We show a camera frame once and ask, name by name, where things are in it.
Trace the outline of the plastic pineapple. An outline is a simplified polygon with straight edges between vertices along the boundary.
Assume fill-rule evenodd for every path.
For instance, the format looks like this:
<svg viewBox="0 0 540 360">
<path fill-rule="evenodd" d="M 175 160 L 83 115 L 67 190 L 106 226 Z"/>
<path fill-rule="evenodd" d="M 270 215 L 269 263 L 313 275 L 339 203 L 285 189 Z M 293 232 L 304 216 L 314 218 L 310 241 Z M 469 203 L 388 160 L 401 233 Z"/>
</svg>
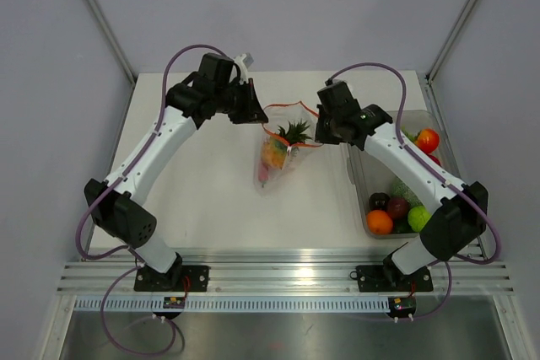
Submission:
<svg viewBox="0 0 540 360">
<path fill-rule="evenodd" d="M 278 126 L 276 132 L 265 131 L 261 159 L 269 169 L 283 169 L 288 159 L 295 157 L 302 148 L 310 148 L 311 124 L 308 121 L 289 121 L 288 126 Z"/>
</svg>

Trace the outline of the green grape bunch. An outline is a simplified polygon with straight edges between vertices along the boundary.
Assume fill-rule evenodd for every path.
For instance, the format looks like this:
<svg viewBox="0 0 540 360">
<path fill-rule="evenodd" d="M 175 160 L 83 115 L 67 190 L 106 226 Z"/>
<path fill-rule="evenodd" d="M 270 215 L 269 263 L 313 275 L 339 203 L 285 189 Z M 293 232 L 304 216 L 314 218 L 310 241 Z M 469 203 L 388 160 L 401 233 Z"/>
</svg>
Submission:
<svg viewBox="0 0 540 360">
<path fill-rule="evenodd" d="M 401 128 L 402 134 L 410 141 L 410 142 L 416 142 L 418 139 L 418 134 L 409 132 L 404 127 Z"/>
</svg>

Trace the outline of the red chili pepper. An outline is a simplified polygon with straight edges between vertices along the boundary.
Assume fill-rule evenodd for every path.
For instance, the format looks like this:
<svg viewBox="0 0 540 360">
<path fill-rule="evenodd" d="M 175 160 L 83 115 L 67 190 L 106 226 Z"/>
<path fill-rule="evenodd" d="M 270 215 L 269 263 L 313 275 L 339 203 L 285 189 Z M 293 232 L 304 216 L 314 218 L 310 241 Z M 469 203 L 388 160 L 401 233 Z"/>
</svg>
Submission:
<svg viewBox="0 0 540 360">
<path fill-rule="evenodd" d="M 267 164 L 260 159 L 257 169 L 257 180 L 261 188 L 264 188 L 270 178 L 270 169 Z"/>
</svg>

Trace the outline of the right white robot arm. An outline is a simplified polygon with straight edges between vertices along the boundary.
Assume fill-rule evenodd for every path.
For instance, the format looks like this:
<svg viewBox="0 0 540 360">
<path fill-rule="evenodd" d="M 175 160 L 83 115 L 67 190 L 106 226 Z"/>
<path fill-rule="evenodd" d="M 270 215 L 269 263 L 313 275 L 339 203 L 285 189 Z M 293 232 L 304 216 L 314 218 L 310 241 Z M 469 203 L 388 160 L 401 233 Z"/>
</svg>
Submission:
<svg viewBox="0 0 540 360">
<path fill-rule="evenodd" d="M 378 105 L 360 106 L 348 85 L 338 81 L 317 93 L 316 140 L 347 143 L 391 170 L 422 202 L 430 217 L 419 235 L 381 264 L 385 284 L 402 289 L 413 274 L 436 261 L 448 261 L 487 228 L 488 192 L 466 184 L 422 154 L 402 134 L 397 119 Z"/>
</svg>

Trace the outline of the clear orange zip top bag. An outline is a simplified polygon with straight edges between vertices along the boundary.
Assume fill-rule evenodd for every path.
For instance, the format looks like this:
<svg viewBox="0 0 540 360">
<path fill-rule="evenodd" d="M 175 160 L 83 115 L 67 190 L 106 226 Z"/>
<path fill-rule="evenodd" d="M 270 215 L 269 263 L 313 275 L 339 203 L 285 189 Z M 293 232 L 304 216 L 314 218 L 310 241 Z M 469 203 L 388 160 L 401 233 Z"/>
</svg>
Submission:
<svg viewBox="0 0 540 360">
<path fill-rule="evenodd" d="M 322 145 L 316 142 L 319 115 L 304 102 L 270 104 L 263 112 L 267 122 L 256 153 L 254 185 L 264 195 Z"/>
</svg>

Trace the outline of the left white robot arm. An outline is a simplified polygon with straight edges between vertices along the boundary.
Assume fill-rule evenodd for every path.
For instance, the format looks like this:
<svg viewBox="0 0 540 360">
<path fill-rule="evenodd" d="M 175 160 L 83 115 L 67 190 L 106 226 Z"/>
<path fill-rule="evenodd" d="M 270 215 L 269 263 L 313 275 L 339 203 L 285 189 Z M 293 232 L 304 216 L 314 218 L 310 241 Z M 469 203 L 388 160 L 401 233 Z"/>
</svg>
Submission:
<svg viewBox="0 0 540 360">
<path fill-rule="evenodd" d="M 185 266 L 181 255 L 157 235 L 157 219 L 143 205 L 176 151 L 205 121 L 217 114 L 236 125 L 268 121 L 248 75 L 252 63 L 248 53 L 231 59 L 209 49 L 196 71 L 173 86 L 162 86 L 153 126 L 122 164 L 104 180 L 90 180 L 84 187 L 94 224 L 143 264 L 136 270 L 135 290 L 205 291 L 208 268 Z"/>
</svg>

